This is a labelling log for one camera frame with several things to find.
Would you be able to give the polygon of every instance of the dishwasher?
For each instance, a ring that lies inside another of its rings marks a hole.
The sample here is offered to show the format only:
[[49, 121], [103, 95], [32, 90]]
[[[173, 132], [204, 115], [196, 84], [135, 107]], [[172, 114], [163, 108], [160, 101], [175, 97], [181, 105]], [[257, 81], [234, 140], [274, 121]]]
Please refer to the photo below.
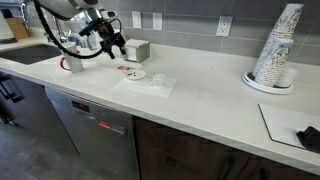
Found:
[[130, 114], [46, 88], [80, 157], [108, 179], [140, 179]]

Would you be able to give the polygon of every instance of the wall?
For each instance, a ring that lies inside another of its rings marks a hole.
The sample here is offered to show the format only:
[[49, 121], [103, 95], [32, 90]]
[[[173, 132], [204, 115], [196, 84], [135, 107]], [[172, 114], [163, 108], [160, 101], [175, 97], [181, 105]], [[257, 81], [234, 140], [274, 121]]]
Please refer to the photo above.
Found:
[[[286, 3], [304, 3], [289, 61], [320, 65], [319, 0], [101, 0], [116, 10], [127, 37], [152, 43], [258, 57]], [[143, 29], [132, 28], [131, 11], [142, 12]], [[163, 31], [152, 30], [152, 12], [164, 14]], [[216, 37], [220, 15], [234, 16], [230, 37]], [[38, 20], [31, 25], [41, 27]], [[63, 28], [78, 31], [79, 22]]]

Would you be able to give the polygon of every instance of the kitchen counter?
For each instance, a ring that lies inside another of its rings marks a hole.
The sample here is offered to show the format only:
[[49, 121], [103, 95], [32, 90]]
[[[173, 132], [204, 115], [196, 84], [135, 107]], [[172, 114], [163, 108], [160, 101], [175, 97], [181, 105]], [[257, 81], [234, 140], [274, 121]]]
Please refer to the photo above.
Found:
[[[0, 45], [0, 51], [38, 43], [46, 42], [29, 38]], [[116, 67], [133, 64], [106, 55], [84, 60], [85, 71], [77, 74], [60, 68], [62, 56], [32, 65], [0, 58], [0, 71], [320, 175], [320, 154], [272, 141], [258, 108], [267, 104], [320, 116], [320, 85], [309, 83], [310, 74], [297, 78], [292, 94], [272, 95], [242, 82], [255, 58], [160, 45], [151, 49], [144, 70], [177, 80], [169, 98], [116, 90], [124, 78]], [[301, 68], [299, 73], [320, 72], [318, 67], [294, 65]]]

